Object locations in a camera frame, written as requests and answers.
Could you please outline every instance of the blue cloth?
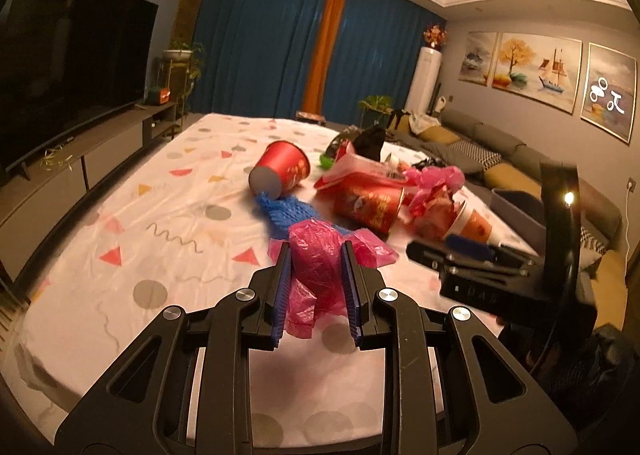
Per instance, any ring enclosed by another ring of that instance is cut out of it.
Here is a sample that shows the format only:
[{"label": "blue cloth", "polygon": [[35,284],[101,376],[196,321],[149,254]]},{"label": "blue cloth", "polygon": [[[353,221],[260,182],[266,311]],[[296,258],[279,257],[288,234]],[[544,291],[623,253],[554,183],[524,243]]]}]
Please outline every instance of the blue cloth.
[{"label": "blue cloth", "polygon": [[404,107],[414,77],[422,34],[445,20],[408,0],[347,0],[327,72],[322,115],[360,124],[358,101],[389,95]]},{"label": "blue cloth", "polygon": [[[313,206],[302,202],[293,195],[287,195],[277,200],[267,197],[266,193],[258,193],[255,201],[271,220],[271,237],[279,240],[289,239],[289,226],[307,219],[322,220]],[[348,229],[335,226],[342,235],[350,233]]]},{"label": "blue cloth", "polygon": [[202,0],[204,46],[191,110],[293,118],[300,109],[324,0]]}]

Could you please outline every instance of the tv cabinet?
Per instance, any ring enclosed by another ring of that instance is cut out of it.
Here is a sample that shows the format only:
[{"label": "tv cabinet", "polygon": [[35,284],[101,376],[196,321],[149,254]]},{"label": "tv cabinet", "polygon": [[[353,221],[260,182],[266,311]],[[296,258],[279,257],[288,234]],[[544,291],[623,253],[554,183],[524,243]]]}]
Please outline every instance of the tv cabinet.
[{"label": "tv cabinet", "polygon": [[129,106],[74,135],[59,153],[66,166],[46,170],[43,152],[27,164],[29,180],[16,175],[0,188],[0,278],[24,297],[35,280],[29,266],[54,238],[59,224],[120,165],[177,125],[174,102]]}]

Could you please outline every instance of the cabinet drawer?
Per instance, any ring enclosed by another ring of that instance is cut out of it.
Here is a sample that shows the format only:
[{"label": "cabinet drawer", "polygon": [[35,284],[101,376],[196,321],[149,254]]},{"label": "cabinet drawer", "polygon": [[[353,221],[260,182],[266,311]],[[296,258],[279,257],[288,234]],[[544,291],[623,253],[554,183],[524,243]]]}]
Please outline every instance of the cabinet drawer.
[{"label": "cabinet drawer", "polygon": [[36,248],[85,194],[80,161],[72,163],[29,197],[0,227],[0,261],[18,276]]},{"label": "cabinet drawer", "polygon": [[128,128],[86,154],[84,167],[89,189],[140,148],[142,148],[142,123]]}]

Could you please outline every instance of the television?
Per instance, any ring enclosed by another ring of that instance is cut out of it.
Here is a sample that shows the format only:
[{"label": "television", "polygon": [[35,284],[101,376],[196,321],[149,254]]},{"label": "television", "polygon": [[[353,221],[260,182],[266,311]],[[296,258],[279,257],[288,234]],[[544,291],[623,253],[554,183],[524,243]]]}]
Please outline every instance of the television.
[{"label": "television", "polygon": [[0,173],[143,97],[158,6],[8,0],[0,12]]}]

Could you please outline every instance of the silver screw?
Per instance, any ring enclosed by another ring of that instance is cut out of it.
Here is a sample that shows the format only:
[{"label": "silver screw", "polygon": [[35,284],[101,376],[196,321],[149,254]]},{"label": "silver screw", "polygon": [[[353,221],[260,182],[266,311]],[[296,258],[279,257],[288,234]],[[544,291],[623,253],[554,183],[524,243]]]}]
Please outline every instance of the silver screw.
[{"label": "silver screw", "polygon": [[453,310],[452,315],[456,320],[466,321],[471,318],[471,311],[466,307],[456,307]]},{"label": "silver screw", "polygon": [[384,301],[396,301],[398,299],[398,292],[391,288],[380,289],[378,297]]},{"label": "silver screw", "polygon": [[169,321],[180,318],[180,314],[182,314],[182,309],[180,309],[180,307],[176,307],[175,305],[172,305],[171,307],[167,307],[162,311],[162,317],[165,320],[169,320]]},{"label": "silver screw", "polygon": [[255,292],[253,289],[240,289],[240,291],[236,291],[236,299],[240,301],[250,301],[255,298]]}]

